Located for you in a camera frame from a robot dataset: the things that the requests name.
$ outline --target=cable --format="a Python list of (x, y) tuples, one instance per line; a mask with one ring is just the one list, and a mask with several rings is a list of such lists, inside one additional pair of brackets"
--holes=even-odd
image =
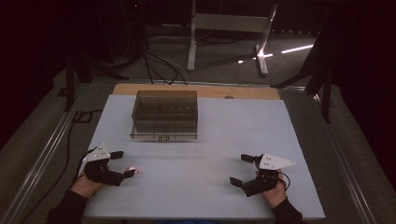
[[(175, 77), (174, 77), (169, 83), (167, 83), (168, 85), (172, 85), (172, 84), (175, 82), (175, 80), (177, 79), (177, 77), (180, 77), (180, 78), (183, 80), (184, 84), (189, 85), (189, 84), (188, 84), (189, 81), (188, 81), (188, 78), (187, 78), (186, 71), (185, 71), (180, 65), (178, 65), (177, 63), (171, 62), (171, 61), (169, 61), (169, 60), (166, 60), (165, 58), (162, 58), (162, 57), (160, 57), (160, 56), (157, 56), (157, 55), (151, 53), (151, 52), (150, 52), (149, 50), (147, 50), (147, 49), (145, 49), (145, 52), (147, 52), (148, 54), (150, 54), (151, 56), (153, 56), (153, 57), (155, 57), (155, 58), (157, 58), (157, 59), (160, 59), (161, 61), (164, 62), (163, 64), (168, 65), (169, 67), (171, 67), (171, 68), (175, 71)], [(185, 76), (185, 78), (186, 78), (187, 80), (180, 74), (180, 72), (177, 70), (177, 68), (175, 68), (171, 63), (174, 64), (174, 65), (176, 65), (176, 66), (178, 66), (178, 67), (180, 67), (180, 68), (183, 70), (184, 76)]]
[(178, 31), (170, 32), (170, 33), (158, 33), (158, 34), (151, 33), (151, 34), (149, 34), (149, 35), (156, 35), (156, 36), (158, 36), (158, 37), (163, 36), (163, 38), (166, 38), (166, 37), (178, 38), (178, 36), (173, 36), (173, 35), (186, 35), (185, 37), (191, 38), (191, 37), (189, 36), (190, 31), (191, 31), (191, 28), (188, 28), (188, 27), (182, 28), (182, 30), (178, 30)]
[[(94, 112), (101, 112), (101, 111), (103, 111), (103, 110), (93, 110), (93, 111), (90, 111), (87, 113), (84, 112), (84, 114), (81, 115), (79, 118), (82, 119), (87, 115), (92, 116), (92, 114)], [(40, 200), (38, 200), (38, 202), (33, 206), (32, 210), (30, 210), (30, 212), (28, 212), (26, 214), (26, 216), (21, 220), (20, 224), (23, 224), (27, 220), (27, 218), (29, 218), (29, 216), (33, 214), (33, 212), (37, 209), (37, 207), (43, 203), (43, 201), (48, 197), (48, 195), (52, 192), (52, 190), (55, 188), (55, 186), (59, 183), (61, 178), (64, 176), (64, 172), (66, 171), (67, 166), (69, 165), (69, 162), (70, 162), (70, 137), (71, 137), (71, 132), (73, 131), (73, 128), (75, 127), (75, 125), (76, 125), (76, 121), (73, 119), (72, 125), (70, 126), (69, 132), (67, 134), (66, 163), (64, 165), (64, 168), (62, 169), (62, 171), (61, 171), (60, 175), (58, 176), (58, 178), (56, 179), (56, 181), (49, 188), (49, 190), (47, 190), (47, 192), (40, 198)]]
[(285, 175), (284, 173), (282, 173), (282, 172), (280, 172), (283, 176), (285, 176), (287, 179), (288, 179), (288, 185), (287, 186), (285, 186), (285, 190), (288, 190), (288, 188), (290, 187), (290, 178), (287, 176), (287, 175)]
[(79, 175), (79, 168), (81, 167), (81, 165), (82, 165), (82, 160), (84, 160), (84, 158), (88, 155), (88, 154), (90, 154), (92, 151), (94, 151), (96, 149), (96, 147), (95, 148), (93, 148), (93, 149), (89, 149), (87, 152), (85, 152), (84, 153), (84, 155), (82, 155), (82, 157), (79, 159), (79, 161), (78, 161), (78, 166), (77, 166), (77, 170), (76, 170), (76, 173), (75, 173), (75, 175), (73, 176), (73, 181), (72, 181), (72, 184), (71, 184), (71, 186), (70, 186), (70, 188), (73, 186), (73, 184), (80, 178), (80, 177), (83, 177), (84, 175)]
[(240, 82), (240, 81), (238, 80), (238, 78), (237, 78), (238, 73), (239, 73), (239, 69), (241, 68), (241, 66), (242, 66), (243, 63), (247, 63), (248, 61), (250, 61), (250, 60), (252, 60), (252, 59), (253, 59), (253, 58), (250, 58), (250, 59), (247, 59), (247, 60), (245, 60), (245, 61), (242, 61), (242, 62), (238, 65), (238, 68), (236, 69), (235, 73), (233, 74), (233, 79), (235, 80), (235, 82), (236, 82), (236, 84), (237, 84), (238, 86), (242, 86), (242, 82)]
[(161, 38), (168, 38), (168, 39), (184, 39), (184, 38), (191, 38), (190, 36), (166, 36), (166, 35), (160, 35), (156, 37), (152, 37), (148, 41), (156, 40), (156, 39), (161, 39)]
[[(177, 74), (180, 76), (180, 78), (183, 80), (184, 84), (186, 84), (187, 86), (190, 84), (190, 81), (189, 81), (189, 79), (187, 78), (186, 70), (184, 70), (184, 68), (183, 68), (182, 66), (180, 66), (179, 64), (174, 63), (174, 62), (172, 62), (172, 61), (169, 61), (169, 60), (167, 60), (167, 59), (165, 59), (165, 58), (163, 58), (163, 57), (160, 57), (160, 56), (158, 56), (158, 55), (155, 55), (155, 54), (153, 54), (152, 52), (150, 52), (150, 51), (148, 51), (148, 50), (147, 50), (147, 52), (148, 52), (149, 54), (151, 54), (152, 56), (154, 56), (154, 57), (156, 57), (156, 58), (158, 58), (158, 59), (164, 61), (164, 63), (159, 62), (159, 61), (155, 61), (155, 60), (151, 59), (152, 61), (154, 61), (154, 62), (156, 62), (156, 63), (162, 63), (162, 64), (165, 64), (165, 65), (168, 65), (168, 66), (172, 67), (172, 68), (174, 69), (175, 73), (177, 73)], [(180, 74), (180, 72), (179, 72), (171, 63), (174, 64), (175, 66), (179, 67), (179, 68), (183, 71), (184, 77)]]
[[(221, 11), (222, 11), (222, 4), (223, 4), (223, 0), (220, 1), (220, 7), (219, 7), (219, 15), (221, 15)], [(203, 37), (199, 37), (198, 39), (201, 39), (203, 41), (205, 41), (205, 38), (207, 38), (208, 36), (210, 36), (213, 33), (213, 30), (210, 30), (209, 33), (207, 33), (206, 35), (204, 35)]]
[(82, 174), (81, 176), (79, 176), (76, 180), (82, 178), (85, 174)]
[(169, 84), (168, 81), (166, 81), (166, 78), (165, 78), (165, 77), (163, 77), (163, 76), (161, 76), (160, 74), (158, 74), (157, 70), (155, 70), (154, 66), (149, 62), (149, 60), (148, 60), (148, 58), (146, 57), (145, 54), (143, 54), (143, 58), (145, 59), (145, 62), (142, 63), (142, 64), (144, 64), (144, 65), (147, 67), (147, 69), (148, 69), (148, 75), (150, 76), (151, 84), (154, 84), (154, 83), (153, 83), (153, 81), (152, 81), (152, 77), (151, 77), (150, 71), (152, 71), (152, 73), (153, 73), (154, 75), (156, 75), (157, 77), (159, 77), (160, 79), (162, 79), (164, 83)]
[(247, 38), (247, 36), (249, 36), (249, 34), (244, 33), (244, 34), (242, 35), (242, 37), (234, 38), (234, 39), (231, 40), (231, 41), (221, 41), (221, 36), (222, 36), (222, 37), (225, 37), (225, 38), (228, 38), (228, 39), (232, 39), (232, 38), (229, 37), (229, 36), (222, 35), (220, 32), (213, 32), (213, 35), (217, 38), (215, 41), (206, 39), (206, 38), (208, 37), (208, 35), (206, 35), (206, 36), (204, 36), (204, 37), (198, 38), (198, 39), (200, 39), (201, 41), (205, 42), (205, 44), (197, 44), (197, 46), (218, 45), (218, 44), (232, 44), (232, 43), (235, 43), (235, 42), (237, 42), (237, 41), (244, 40), (244, 39)]

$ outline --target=metal stand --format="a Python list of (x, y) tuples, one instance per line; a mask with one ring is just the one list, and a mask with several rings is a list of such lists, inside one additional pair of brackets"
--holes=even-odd
[(91, 57), (87, 56), (84, 53), (76, 53), (70, 50), (71, 47), (69, 46), (69, 55), (66, 57), (66, 108), (64, 111), (69, 111), (72, 104), (74, 103), (74, 72), (76, 71), (78, 75), (78, 79), (81, 82), (91, 82), (92, 75), (90, 72), (90, 68), (88, 67), (88, 63), (97, 69), (103, 71), (110, 77), (113, 77), (117, 80), (127, 80), (128, 77), (123, 77), (111, 69), (101, 65), (96, 60), (92, 59)]
[(280, 82), (275, 85), (271, 85), (272, 88), (283, 89), (292, 83), (301, 80), (305, 77), (312, 76), (311, 80), (309, 81), (308, 85), (306, 85), (304, 92), (307, 94), (315, 95), (318, 93), (320, 88), (323, 86), (323, 101), (321, 105), (321, 113), (323, 118), (326, 122), (330, 123), (329, 118), (329, 108), (330, 108), (330, 97), (331, 97), (331, 90), (332, 90), (332, 68), (333, 66), (330, 64), (328, 67), (327, 63), (316, 65), (313, 68), (305, 68), (303, 66), (300, 73), (295, 76), (291, 77), (283, 82)]
[(268, 35), (271, 31), (271, 25), (276, 13), (277, 4), (272, 4), (270, 15), (266, 18), (196, 13), (195, 0), (191, 1), (191, 42), (187, 64), (188, 71), (192, 72), (195, 66), (195, 29), (209, 29), (262, 33), (262, 42), (260, 45), (256, 46), (256, 50), (261, 73), (264, 76), (268, 75), (263, 51)]

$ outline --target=gray floor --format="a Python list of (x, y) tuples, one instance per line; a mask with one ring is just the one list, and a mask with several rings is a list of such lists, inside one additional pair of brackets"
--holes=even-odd
[[(281, 54), (284, 49), (313, 44), (315, 38), (309, 35), (271, 35), (267, 52), (274, 54), (267, 58), (269, 76), (260, 75), (257, 62), (251, 59), (254, 45), (259, 36), (249, 35), (243, 40), (229, 44), (199, 46), (193, 73), (186, 73), (192, 84), (226, 83), (235, 86), (266, 86), (276, 84), (299, 72), (309, 49)], [(149, 41), (149, 50), (186, 69), (189, 39), (155, 38)], [(171, 69), (153, 63), (156, 70), (168, 79), (174, 76)], [(0, 151), (0, 214), (8, 207), (15, 208), (15, 217), (23, 217), (49, 189), (62, 171), (66, 161), (67, 132), (69, 121), (75, 111), (102, 109), (107, 96), (119, 83), (103, 77), (94, 71), (91, 84), (78, 84), (75, 107), (64, 113), (65, 99), (58, 97), (64, 87), (64, 71), (54, 79), (53, 90), (42, 100), (31, 116)], [(130, 77), (129, 82), (149, 82), (146, 67), (136, 63), (121, 72)], [(325, 124), (318, 112), (318, 99), (302, 92), (309, 78), (290, 87), (279, 90), (290, 112), (291, 121), (301, 144), (305, 159), (326, 218), (309, 220), (309, 223), (396, 223), (396, 194), (383, 174), (364, 135), (343, 102), (338, 89), (332, 88), (331, 120)], [(61, 181), (41, 203), (25, 223), (43, 223), (46, 215), (63, 196), (77, 169), (78, 160), (87, 150), (100, 114), (94, 114), (92, 122), (74, 126), (70, 139), (70, 163)], [(51, 157), (48, 164), (39, 161), (46, 169), (40, 173), (32, 169), (35, 161), (44, 151)], [(28, 186), (24, 179), (38, 175)], [(24, 189), (33, 189), (31, 194), (18, 194)], [(11, 202), (20, 196), (16, 205)], [(152, 220), (133, 220), (133, 223), (152, 223)], [(273, 220), (231, 221), (225, 223), (273, 223)], [(84, 218), (83, 223), (120, 223), (112, 219)]]

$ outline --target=dark background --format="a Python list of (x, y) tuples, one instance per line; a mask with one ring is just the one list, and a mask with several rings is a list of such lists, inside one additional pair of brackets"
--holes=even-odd
[[(219, 1), (198, 2), (198, 12), (218, 13)], [(222, 13), (261, 14), (240, 2), (224, 1)], [(114, 16), (118, 13), (98, 14), (99, 9), (111, 8), (103, 7), (105, 3), (105, 0), (0, 3), (0, 147), (51, 90), (53, 77), (64, 69), (65, 42), (73, 40), (77, 49), (93, 58), (111, 61), (108, 39), (118, 26), (109, 26), (101, 19), (106, 15), (108, 22), (114, 24), (119, 18)], [(151, 0), (146, 1), (143, 12), (149, 25), (185, 26), (190, 22), (186, 7), (190, 8), (189, 1)], [(284, 0), (273, 24), (276, 33), (318, 35), (322, 31), (304, 66), (314, 65), (318, 58), (332, 60), (333, 83), (340, 87), (393, 187), (396, 186), (394, 9), (394, 4), (385, 0), (359, 3)]]

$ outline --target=white tabletop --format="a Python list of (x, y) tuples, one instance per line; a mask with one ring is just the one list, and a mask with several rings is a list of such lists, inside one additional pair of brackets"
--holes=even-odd
[(105, 187), (88, 203), (86, 217), (258, 219), (272, 217), (261, 195), (246, 197), (230, 184), (255, 177), (241, 154), (268, 153), (296, 162), (282, 171), (291, 180), (290, 202), (305, 218), (324, 217), (303, 152), (283, 101), (198, 98), (198, 140), (136, 141), (133, 95), (110, 95), (90, 148), (105, 143), (124, 151), (109, 169), (143, 172), (119, 187)]

